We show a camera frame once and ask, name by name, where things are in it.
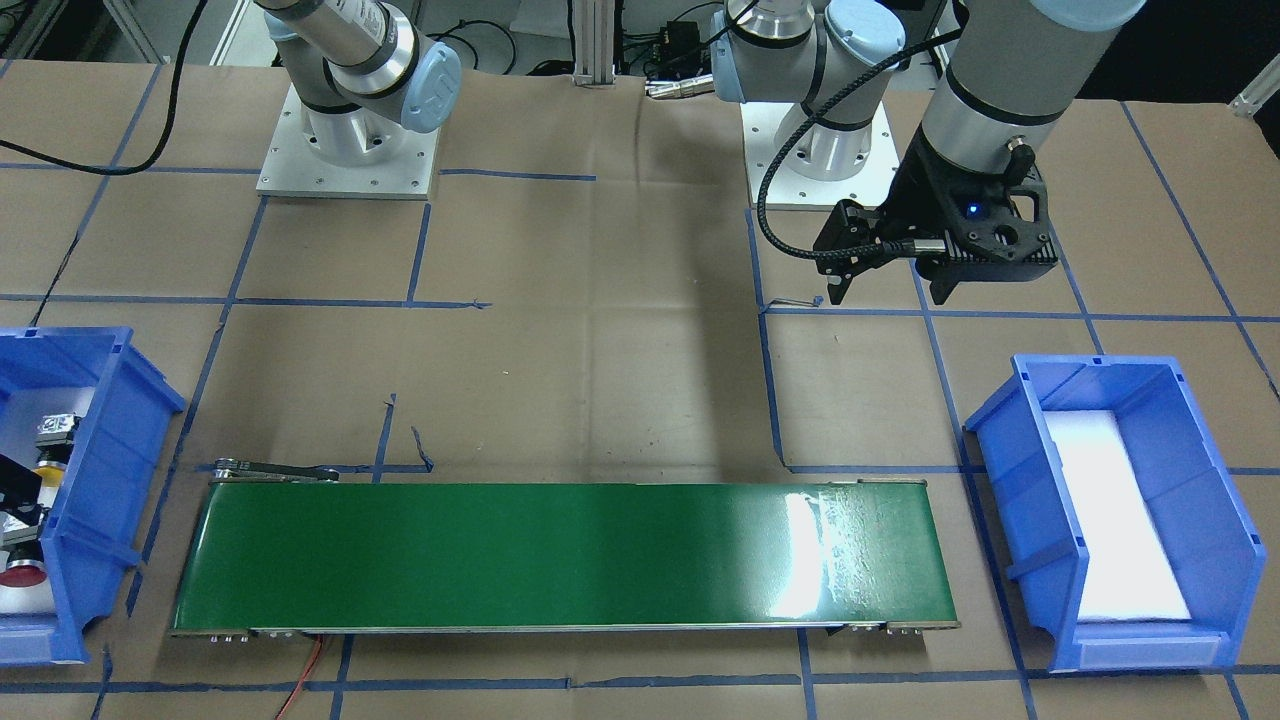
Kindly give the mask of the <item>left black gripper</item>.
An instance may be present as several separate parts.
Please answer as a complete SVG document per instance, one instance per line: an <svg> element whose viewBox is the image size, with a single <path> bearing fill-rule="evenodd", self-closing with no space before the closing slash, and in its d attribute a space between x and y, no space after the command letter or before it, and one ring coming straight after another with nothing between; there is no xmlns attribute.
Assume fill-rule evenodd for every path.
<svg viewBox="0 0 1280 720"><path fill-rule="evenodd" d="M911 137L887 199L869 210L854 200L840 200L831 210L812 251L817 272L827 279L827 296L841 306L855 277L900 258L916 260L945 252L945 237L923 227L931 214L925 191L931 181L961 173L995 176L1011 188L1011 133L1007 129L964 129L934 133L919 129ZM933 305L945 305L969 282L966 268L927 268Z"/></svg>

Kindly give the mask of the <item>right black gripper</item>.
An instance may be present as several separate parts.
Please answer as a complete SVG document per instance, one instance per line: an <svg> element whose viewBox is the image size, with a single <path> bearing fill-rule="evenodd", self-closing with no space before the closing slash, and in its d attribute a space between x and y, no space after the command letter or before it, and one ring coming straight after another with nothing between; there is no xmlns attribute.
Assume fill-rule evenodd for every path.
<svg viewBox="0 0 1280 720"><path fill-rule="evenodd" d="M18 521L40 521L42 480L33 470L1 455L1 511Z"/></svg>

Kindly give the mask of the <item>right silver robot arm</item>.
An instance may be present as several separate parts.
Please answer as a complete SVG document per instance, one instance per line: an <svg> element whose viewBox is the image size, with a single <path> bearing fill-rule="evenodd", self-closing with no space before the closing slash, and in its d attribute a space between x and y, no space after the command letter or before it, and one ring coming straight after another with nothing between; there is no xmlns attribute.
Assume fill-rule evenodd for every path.
<svg viewBox="0 0 1280 720"><path fill-rule="evenodd" d="M266 92L420 129L461 86L444 47L393 6L270 1L283 70L18 61L3 77L3 325L159 328L154 359L215 350L227 323L301 307L329 318L416 300L428 202L259 199Z"/></svg>

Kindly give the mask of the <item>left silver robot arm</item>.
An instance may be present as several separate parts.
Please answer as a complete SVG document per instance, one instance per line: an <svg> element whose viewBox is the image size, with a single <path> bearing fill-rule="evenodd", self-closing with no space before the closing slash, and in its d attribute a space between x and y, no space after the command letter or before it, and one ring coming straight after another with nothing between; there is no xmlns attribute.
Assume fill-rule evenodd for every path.
<svg viewBox="0 0 1280 720"><path fill-rule="evenodd" d="M1037 152L1139 1L970 1L955 31L915 44L878 1L727 1L714 14L710 68L728 102L790 102L756 190L756 225L780 252L815 265L841 304L864 272L910 258L936 304L963 283L1041 278L1059 263ZM771 228L783 167L817 167L819 143L863 141L890 76L920 53L954 50L886 199L840 199L817 238Z"/></svg>

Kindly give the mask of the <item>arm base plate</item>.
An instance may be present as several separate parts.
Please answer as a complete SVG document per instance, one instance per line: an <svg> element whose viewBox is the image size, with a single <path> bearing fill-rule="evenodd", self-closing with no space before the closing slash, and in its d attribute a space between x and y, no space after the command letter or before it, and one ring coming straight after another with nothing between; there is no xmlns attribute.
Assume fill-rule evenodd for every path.
<svg viewBox="0 0 1280 720"><path fill-rule="evenodd" d="M289 87L256 190L269 197L426 201L440 136L407 131L362 108L320 113Z"/></svg>
<svg viewBox="0 0 1280 720"><path fill-rule="evenodd" d="M755 202L767 167L804 113L797 104L746 102L741 106L748 200ZM899 155L884 106L855 131L814 126L774 173L767 193L771 210L824 210L854 200L879 206L888 195Z"/></svg>

